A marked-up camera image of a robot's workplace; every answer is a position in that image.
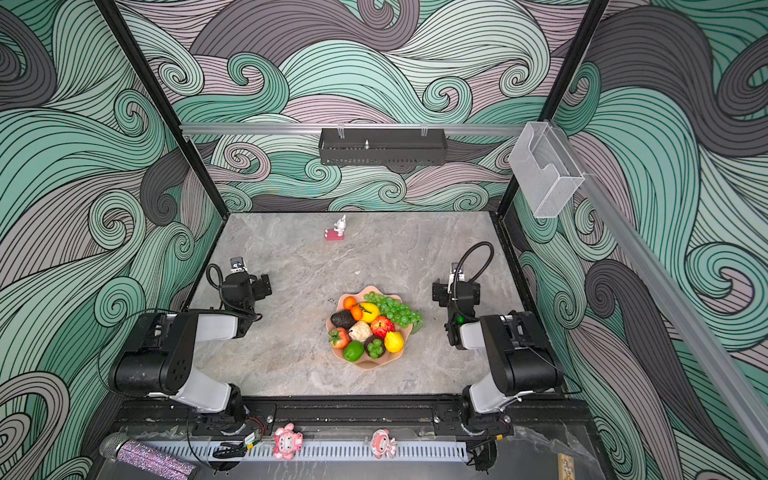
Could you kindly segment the green fake grape bunch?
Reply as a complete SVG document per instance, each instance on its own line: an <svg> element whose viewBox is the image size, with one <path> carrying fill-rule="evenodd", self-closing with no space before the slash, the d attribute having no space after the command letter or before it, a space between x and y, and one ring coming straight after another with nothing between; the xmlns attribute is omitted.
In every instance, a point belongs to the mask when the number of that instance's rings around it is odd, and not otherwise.
<svg viewBox="0 0 768 480"><path fill-rule="evenodd" d="M411 327L412 332L417 332L423 325L423 317L407 304L376 292L366 293L363 298L375 306L380 312L401 328Z"/></svg>

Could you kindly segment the small yellow fake pear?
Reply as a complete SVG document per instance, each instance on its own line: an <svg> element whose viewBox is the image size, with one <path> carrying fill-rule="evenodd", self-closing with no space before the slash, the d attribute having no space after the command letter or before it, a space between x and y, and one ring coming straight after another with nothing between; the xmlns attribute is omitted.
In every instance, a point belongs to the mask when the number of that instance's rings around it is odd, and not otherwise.
<svg viewBox="0 0 768 480"><path fill-rule="evenodd" d="M403 350L405 339L399 331L390 331L386 333L384 346L389 353L398 353Z"/></svg>

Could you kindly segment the red fake apple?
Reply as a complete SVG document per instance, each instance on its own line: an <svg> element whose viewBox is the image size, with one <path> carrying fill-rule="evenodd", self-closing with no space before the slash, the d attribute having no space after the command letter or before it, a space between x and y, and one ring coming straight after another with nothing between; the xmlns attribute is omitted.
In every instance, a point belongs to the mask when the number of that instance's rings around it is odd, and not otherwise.
<svg viewBox="0 0 768 480"><path fill-rule="evenodd" d="M380 315L370 323L370 329L375 336L385 339L388 333L395 331L395 325L386 316Z"/></svg>

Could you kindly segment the yellow fake lemon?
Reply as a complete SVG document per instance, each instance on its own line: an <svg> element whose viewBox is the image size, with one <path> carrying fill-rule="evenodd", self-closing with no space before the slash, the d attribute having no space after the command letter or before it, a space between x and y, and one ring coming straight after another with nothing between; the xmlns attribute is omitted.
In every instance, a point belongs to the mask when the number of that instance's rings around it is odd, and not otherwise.
<svg viewBox="0 0 768 480"><path fill-rule="evenodd" d="M362 302L359 303L358 306L362 312L361 320L368 324L372 323L381 315L380 309L374 303Z"/></svg>

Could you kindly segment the cream fake pear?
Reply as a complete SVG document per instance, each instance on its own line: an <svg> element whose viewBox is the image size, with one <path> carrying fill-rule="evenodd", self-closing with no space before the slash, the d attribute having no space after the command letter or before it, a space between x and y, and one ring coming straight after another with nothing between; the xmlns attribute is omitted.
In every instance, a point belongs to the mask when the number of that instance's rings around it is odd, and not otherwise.
<svg viewBox="0 0 768 480"><path fill-rule="evenodd" d="M353 327L348 329L348 334L351 340L365 343L373 335L373 332L368 323L358 321Z"/></svg>

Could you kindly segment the dark fake avocado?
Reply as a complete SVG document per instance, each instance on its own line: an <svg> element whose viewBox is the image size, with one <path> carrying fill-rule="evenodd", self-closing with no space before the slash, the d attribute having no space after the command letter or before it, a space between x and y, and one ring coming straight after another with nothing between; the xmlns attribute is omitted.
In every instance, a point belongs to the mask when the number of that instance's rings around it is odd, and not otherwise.
<svg viewBox="0 0 768 480"><path fill-rule="evenodd" d="M354 318L349 310L341 310L331 315L331 324L334 328L350 329L353 327L357 320Z"/></svg>

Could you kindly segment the red fake strawberry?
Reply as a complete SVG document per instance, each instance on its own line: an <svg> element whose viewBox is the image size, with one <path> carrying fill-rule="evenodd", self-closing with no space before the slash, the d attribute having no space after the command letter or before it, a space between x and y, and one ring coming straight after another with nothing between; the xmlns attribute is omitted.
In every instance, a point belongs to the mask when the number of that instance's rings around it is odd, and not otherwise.
<svg viewBox="0 0 768 480"><path fill-rule="evenodd" d="M329 342L334 350L344 350L350 343L348 331L345 328L337 327L328 332Z"/></svg>

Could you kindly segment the green fake lime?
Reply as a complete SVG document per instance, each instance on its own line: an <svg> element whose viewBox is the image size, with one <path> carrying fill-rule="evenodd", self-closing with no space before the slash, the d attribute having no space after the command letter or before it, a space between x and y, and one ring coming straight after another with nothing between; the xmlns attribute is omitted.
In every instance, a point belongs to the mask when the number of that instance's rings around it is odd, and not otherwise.
<svg viewBox="0 0 768 480"><path fill-rule="evenodd" d="M358 361L365 353L364 344L357 340L352 340L343 350L343 358L351 363Z"/></svg>

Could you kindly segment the dark purple fake mangosteen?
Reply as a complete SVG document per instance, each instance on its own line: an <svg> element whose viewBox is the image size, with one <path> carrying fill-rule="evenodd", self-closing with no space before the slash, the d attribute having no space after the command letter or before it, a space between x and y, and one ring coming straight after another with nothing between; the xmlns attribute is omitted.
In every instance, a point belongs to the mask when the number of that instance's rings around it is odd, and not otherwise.
<svg viewBox="0 0 768 480"><path fill-rule="evenodd" d="M379 359L387 353L384 339L377 335L372 335L365 341L364 349L370 359Z"/></svg>

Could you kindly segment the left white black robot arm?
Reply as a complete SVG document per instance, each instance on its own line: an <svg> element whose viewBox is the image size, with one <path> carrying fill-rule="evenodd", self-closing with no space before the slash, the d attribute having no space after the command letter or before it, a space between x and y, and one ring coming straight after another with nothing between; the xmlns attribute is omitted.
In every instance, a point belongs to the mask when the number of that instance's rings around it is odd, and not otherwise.
<svg viewBox="0 0 768 480"><path fill-rule="evenodd" d="M249 273L240 257L230 260L228 275L210 264L206 279L220 307L139 314L108 370L107 385L128 397L165 397L202 414L225 414L242 422L248 410L240 389L196 369L194 355L202 343L245 337L262 319L255 304L272 294L271 280Z"/></svg>

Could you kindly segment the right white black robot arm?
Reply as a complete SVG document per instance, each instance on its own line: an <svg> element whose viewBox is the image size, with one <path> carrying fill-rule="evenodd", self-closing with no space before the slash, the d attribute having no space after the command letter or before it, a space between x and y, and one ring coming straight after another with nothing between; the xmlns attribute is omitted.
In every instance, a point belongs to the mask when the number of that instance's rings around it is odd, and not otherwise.
<svg viewBox="0 0 768 480"><path fill-rule="evenodd" d="M471 415L501 413L534 394L551 393L563 384L555 355L543 328L530 311L480 316L479 277L495 254L488 241L478 242L451 265L448 281L432 285L432 299L447 311L444 328L449 344L459 350L482 351L489 373L464 388Z"/></svg>

